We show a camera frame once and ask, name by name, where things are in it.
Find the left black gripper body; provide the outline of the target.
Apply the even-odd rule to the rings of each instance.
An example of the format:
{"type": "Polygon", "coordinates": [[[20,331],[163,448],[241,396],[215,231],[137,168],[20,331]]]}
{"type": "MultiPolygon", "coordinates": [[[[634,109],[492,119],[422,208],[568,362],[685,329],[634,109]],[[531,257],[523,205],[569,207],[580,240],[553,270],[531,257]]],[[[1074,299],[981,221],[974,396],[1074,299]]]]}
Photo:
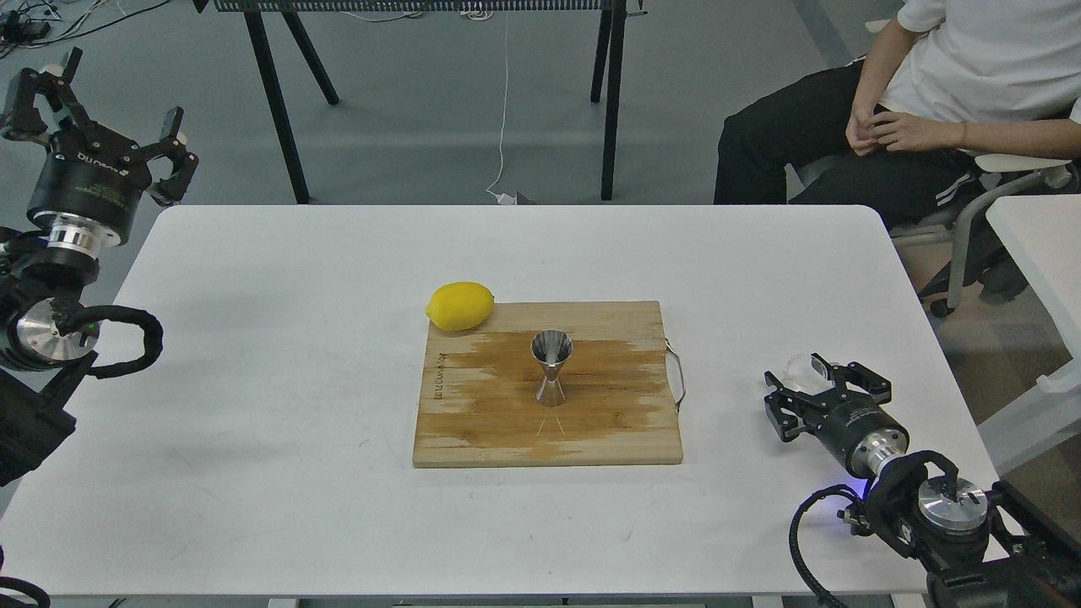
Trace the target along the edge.
{"type": "Polygon", "coordinates": [[[103,138],[97,149],[81,136],[50,136],[27,219],[44,230],[46,216],[68,213],[97,222],[116,236],[116,243],[125,243],[143,191],[151,183],[146,163],[121,163],[131,143],[123,136],[103,138]]]}

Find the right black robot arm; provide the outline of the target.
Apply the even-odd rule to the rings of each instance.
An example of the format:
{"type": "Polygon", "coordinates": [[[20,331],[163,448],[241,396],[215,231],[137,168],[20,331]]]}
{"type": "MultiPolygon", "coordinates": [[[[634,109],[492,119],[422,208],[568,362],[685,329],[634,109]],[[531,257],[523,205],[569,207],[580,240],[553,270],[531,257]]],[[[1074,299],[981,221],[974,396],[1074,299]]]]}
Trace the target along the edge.
{"type": "Polygon", "coordinates": [[[840,600],[808,568],[799,527],[825,497],[843,497],[838,512],[853,536],[877,536],[926,569],[935,607],[1077,607],[1078,542],[1011,484],[983,489],[962,478],[949,458],[909,450],[909,433],[888,415],[888,378],[860,362],[838,365],[820,355],[795,356],[806,376],[775,376],[764,407],[780,442],[806,432],[862,492],[838,484],[808,497],[789,524],[789,554],[820,605],[840,600]]]}

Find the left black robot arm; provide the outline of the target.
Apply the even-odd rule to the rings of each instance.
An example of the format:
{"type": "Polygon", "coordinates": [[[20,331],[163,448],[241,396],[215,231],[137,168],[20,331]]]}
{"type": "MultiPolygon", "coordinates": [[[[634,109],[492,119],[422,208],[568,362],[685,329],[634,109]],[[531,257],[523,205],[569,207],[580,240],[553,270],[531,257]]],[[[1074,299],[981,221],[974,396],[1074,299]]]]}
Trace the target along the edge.
{"type": "Polygon", "coordinates": [[[142,145],[90,118],[71,84],[82,51],[59,66],[24,68],[8,87],[3,137],[39,144],[46,160],[26,215],[31,232],[3,227],[1,285],[1,481],[11,484],[69,438],[65,410],[85,376],[128,376],[158,361],[165,331],[138,308],[86,307],[101,250],[130,238],[141,198],[177,204],[199,158],[187,150],[182,108],[142,145]]]}

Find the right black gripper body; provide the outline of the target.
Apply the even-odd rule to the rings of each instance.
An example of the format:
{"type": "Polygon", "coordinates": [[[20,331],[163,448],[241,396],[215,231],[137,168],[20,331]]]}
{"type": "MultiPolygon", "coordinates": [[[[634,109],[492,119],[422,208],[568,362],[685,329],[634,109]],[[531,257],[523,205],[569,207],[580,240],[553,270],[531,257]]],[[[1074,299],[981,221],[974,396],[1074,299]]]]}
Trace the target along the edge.
{"type": "Polygon", "coordinates": [[[813,404],[813,435],[857,480],[873,480],[888,462],[908,453],[908,432],[872,396],[829,389],[813,404]]]}

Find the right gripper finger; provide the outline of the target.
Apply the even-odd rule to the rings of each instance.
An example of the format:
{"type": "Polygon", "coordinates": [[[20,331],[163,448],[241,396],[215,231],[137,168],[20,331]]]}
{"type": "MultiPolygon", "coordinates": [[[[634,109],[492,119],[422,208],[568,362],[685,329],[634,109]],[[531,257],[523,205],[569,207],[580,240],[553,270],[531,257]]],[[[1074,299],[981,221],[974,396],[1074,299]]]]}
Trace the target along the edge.
{"type": "Polygon", "coordinates": [[[830,388],[811,397],[814,405],[889,404],[892,383],[857,361],[830,364],[820,355],[811,355],[812,368],[825,378],[830,388]]]}
{"type": "Polygon", "coordinates": [[[833,382],[820,378],[818,383],[810,384],[810,389],[798,389],[784,384],[772,371],[765,371],[764,381],[771,388],[763,400],[769,423],[780,442],[791,442],[803,432],[816,436],[823,429],[829,413],[827,397],[833,389],[833,382]]]}

